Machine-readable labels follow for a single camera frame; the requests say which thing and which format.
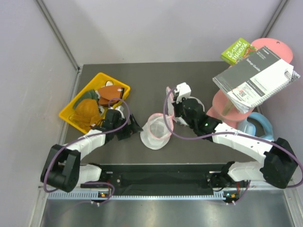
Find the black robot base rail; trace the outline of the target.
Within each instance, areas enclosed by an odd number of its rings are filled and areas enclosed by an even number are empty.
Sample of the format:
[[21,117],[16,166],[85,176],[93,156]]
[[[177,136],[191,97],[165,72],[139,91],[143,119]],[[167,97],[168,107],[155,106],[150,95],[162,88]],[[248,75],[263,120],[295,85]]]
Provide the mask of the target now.
[[223,164],[103,164],[97,184],[81,188],[98,188],[102,182],[115,187],[116,196],[190,196],[244,188],[246,181],[233,181],[223,172]]

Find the pink-zippered round laundry bag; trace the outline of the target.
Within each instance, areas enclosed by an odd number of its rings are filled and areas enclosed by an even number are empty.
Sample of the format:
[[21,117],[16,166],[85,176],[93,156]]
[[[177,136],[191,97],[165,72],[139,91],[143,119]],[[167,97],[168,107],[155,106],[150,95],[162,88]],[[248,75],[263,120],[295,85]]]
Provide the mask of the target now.
[[[174,109],[172,102],[173,93],[167,99],[167,115],[165,115],[167,123],[171,130],[174,130],[173,120]],[[143,126],[143,131],[140,133],[142,143],[149,149],[159,150],[164,147],[170,140],[171,132],[168,130],[162,113],[152,114],[147,123]]]

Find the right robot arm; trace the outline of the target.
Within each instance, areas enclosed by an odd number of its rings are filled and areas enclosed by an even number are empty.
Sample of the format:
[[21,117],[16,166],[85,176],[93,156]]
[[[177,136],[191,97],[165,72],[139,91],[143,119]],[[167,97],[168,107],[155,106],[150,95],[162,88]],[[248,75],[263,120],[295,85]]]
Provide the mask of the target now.
[[285,189],[298,167],[289,142],[283,138],[267,140],[246,133],[207,115],[194,98],[174,98],[174,114],[193,130],[197,139],[225,145],[253,159],[252,162],[228,162],[221,170],[221,182],[232,187],[239,181],[265,181]]

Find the mustard yellow lace bra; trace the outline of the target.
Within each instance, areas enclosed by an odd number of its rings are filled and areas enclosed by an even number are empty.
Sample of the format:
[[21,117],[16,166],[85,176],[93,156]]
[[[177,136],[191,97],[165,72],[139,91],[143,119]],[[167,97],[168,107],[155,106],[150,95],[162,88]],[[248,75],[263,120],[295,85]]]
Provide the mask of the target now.
[[74,113],[70,115],[69,120],[83,129],[100,122],[105,111],[98,101],[92,98],[80,98],[73,109]]

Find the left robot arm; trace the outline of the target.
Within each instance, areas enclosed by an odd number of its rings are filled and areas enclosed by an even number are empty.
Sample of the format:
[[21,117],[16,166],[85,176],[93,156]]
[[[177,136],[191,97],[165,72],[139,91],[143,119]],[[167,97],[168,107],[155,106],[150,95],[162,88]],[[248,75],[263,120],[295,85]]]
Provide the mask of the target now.
[[125,117],[120,110],[108,110],[101,123],[84,136],[68,144],[51,147],[40,177],[44,191],[71,192],[89,182],[99,188],[105,186],[107,175],[102,173],[102,168],[96,164],[82,165],[81,160],[114,137],[124,140],[142,131],[132,114]]

